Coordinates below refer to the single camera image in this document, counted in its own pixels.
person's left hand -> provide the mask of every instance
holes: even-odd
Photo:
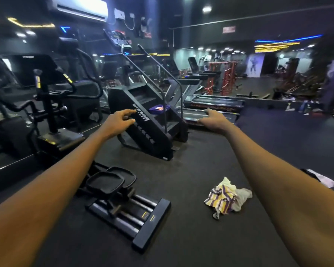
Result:
[[[136,113],[136,110],[126,109],[110,114],[107,120],[97,130],[97,133],[102,136],[103,140],[111,139],[123,133],[130,125],[135,123],[135,119],[128,119],[133,113]]]

stair climber handrail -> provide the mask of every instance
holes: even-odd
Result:
[[[183,100],[182,100],[183,91],[182,91],[182,85],[181,85],[181,83],[162,64],[160,64],[155,58],[153,58],[149,53],[147,53],[147,51],[145,51],[145,49],[140,44],[138,44],[137,46],[145,54],[147,54],[147,56],[149,56],[159,67],[161,67],[179,85],[179,89],[181,90],[181,118],[183,119]]]
[[[124,53],[115,53],[115,54],[111,54],[111,56],[117,56],[117,55],[122,55],[124,56],[124,58],[126,60],[128,60],[134,67],[137,68],[138,71],[140,71],[140,73],[147,78],[153,86],[155,86],[156,89],[158,89],[161,92],[162,95],[162,102],[163,102],[163,116],[164,116],[164,121],[165,121],[165,134],[167,134],[167,115],[166,115],[166,100],[165,100],[165,93],[162,91],[162,89],[156,84],[154,83],[153,80],[151,80],[151,78],[149,76],[146,75],[145,72],[143,72],[129,57],[127,57]]]

person's left arm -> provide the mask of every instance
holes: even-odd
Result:
[[[117,111],[74,151],[0,204],[0,267],[30,266],[55,222],[76,193],[102,144],[135,120]]]

person's right arm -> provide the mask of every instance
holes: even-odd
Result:
[[[334,266],[334,191],[269,153],[221,113],[199,122],[224,135],[241,168],[300,266]]]

striped cloth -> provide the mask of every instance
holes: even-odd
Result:
[[[218,220],[220,213],[225,215],[232,210],[231,205],[235,201],[236,196],[237,195],[233,193],[229,187],[219,184],[210,191],[204,203],[215,209],[213,217]]]

